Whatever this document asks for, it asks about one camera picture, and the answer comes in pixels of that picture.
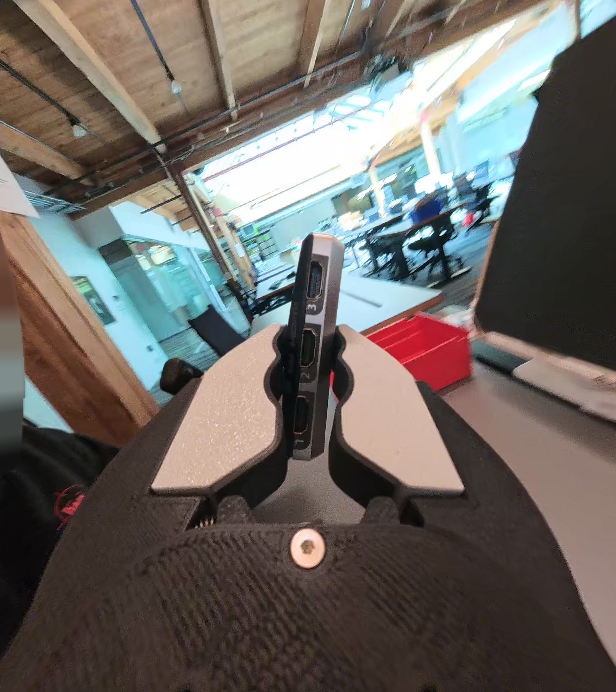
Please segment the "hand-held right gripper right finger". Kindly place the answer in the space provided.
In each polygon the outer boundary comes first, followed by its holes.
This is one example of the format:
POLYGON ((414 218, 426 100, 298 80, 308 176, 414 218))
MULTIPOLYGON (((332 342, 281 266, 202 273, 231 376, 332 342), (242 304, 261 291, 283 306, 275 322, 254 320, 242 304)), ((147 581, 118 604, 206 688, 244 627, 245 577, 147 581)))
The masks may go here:
POLYGON ((378 497, 406 509, 466 489, 414 377, 347 324, 335 333, 328 467, 340 491, 366 508, 378 497))

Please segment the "wooden pillar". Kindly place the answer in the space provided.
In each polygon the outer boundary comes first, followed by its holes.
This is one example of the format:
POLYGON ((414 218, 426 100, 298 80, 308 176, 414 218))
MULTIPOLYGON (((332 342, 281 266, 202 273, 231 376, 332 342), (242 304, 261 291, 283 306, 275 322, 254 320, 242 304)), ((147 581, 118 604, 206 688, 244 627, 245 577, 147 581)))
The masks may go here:
POLYGON ((25 371, 73 431, 119 447, 159 407, 30 220, 0 211, 25 371))

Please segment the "grey desk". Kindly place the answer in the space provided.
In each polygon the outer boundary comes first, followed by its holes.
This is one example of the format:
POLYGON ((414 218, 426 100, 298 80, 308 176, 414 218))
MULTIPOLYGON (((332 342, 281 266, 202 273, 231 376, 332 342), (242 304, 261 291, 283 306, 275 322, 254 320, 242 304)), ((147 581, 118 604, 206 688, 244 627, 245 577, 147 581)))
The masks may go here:
POLYGON ((483 364, 440 395, 533 497, 616 664, 616 426, 483 364))

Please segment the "silver black video switch box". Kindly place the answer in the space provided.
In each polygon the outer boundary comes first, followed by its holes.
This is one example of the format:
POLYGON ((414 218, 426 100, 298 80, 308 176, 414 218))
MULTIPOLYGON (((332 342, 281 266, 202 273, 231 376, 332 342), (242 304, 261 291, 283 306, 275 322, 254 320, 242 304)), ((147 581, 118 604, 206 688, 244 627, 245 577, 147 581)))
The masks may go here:
POLYGON ((334 236, 303 240, 289 319, 283 332, 285 433, 291 458, 308 461, 325 449, 332 350, 345 248, 334 236))

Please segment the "dark framed wall picture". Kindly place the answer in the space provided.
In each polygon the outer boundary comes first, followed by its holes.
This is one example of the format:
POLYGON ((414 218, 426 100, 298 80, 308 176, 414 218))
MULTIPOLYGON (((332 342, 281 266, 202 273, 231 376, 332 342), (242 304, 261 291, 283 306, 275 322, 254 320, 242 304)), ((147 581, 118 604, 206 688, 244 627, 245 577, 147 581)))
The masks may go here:
POLYGON ((112 312, 86 276, 72 276, 71 281, 103 325, 108 326, 116 322, 112 312))

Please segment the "person in black hoodie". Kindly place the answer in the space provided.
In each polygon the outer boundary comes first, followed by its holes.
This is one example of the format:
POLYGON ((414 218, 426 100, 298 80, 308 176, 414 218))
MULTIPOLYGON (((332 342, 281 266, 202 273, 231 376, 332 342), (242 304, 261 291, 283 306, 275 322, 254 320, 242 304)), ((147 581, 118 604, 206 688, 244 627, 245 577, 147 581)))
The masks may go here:
POLYGON ((24 425, 19 449, 0 458, 0 658, 64 528, 119 451, 87 435, 24 425))

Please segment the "black backdrop board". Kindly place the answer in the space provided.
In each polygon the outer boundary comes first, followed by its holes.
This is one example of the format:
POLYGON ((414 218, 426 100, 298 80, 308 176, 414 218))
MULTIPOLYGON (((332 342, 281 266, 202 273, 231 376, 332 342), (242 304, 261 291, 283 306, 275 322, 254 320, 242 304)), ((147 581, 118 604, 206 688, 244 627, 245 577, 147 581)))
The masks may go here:
POLYGON ((476 321, 616 372, 616 15, 540 87, 476 321))

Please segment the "blue storage bin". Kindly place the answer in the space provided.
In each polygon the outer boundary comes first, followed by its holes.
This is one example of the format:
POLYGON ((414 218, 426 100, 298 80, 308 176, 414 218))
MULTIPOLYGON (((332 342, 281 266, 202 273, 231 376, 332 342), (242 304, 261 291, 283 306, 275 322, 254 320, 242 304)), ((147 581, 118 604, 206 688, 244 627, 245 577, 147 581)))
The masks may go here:
POLYGON ((448 204, 448 190, 435 190, 417 198, 410 211, 408 220, 416 225, 439 215, 448 204))

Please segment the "row of office tables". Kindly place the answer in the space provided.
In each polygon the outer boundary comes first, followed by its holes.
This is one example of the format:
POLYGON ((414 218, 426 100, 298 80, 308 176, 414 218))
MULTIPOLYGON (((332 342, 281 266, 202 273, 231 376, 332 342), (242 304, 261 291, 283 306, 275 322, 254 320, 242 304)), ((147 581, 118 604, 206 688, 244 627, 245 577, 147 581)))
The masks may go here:
POLYGON ((439 215, 412 224, 407 218, 416 199, 412 200, 402 212, 351 231, 344 238, 347 252, 357 267, 370 262, 367 276, 387 271, 391 279, 401 281, 427 271, 430 288, 447 285, 472 270, 461 255, 449 252, 447 245, 456 240, 461 229, 469 232, 492 222, 497 184, 497 180, 481 178, 474 186, 467 176, 456 178, 454 196, 447 187, 436 189, 448 190, 448 204, 439 215))

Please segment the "ceiling projector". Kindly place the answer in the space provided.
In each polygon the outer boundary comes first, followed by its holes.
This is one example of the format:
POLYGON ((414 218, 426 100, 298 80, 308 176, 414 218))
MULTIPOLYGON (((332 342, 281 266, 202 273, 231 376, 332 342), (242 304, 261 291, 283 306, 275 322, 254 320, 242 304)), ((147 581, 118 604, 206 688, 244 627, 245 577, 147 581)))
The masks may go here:
POLYGON ((378 54, 373 56, 369 62, 370 87, 371 91, 381 91, 386 84, 404 79, 410 80, 411 70, 399 56, 386 56, 378 54))

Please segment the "red plastic bin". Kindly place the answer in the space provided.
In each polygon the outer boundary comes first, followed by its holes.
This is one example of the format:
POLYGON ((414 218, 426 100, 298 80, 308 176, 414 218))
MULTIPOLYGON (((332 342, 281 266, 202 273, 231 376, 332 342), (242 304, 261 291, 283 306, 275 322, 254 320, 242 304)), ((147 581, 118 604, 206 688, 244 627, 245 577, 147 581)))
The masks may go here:
POLYGON ((429 314, 398 320, 367 338, 435 391, 473 373, 468 330, 429 314))

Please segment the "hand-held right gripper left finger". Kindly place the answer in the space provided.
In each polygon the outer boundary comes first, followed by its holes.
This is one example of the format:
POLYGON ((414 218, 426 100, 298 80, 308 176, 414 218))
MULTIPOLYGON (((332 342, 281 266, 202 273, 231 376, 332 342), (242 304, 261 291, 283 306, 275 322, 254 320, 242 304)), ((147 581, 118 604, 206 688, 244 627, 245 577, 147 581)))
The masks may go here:
POLYGON ((150 489, 161 497, 239 496, 254 508, 286 478, 279 337, 271 324, 201 378, 150 489))

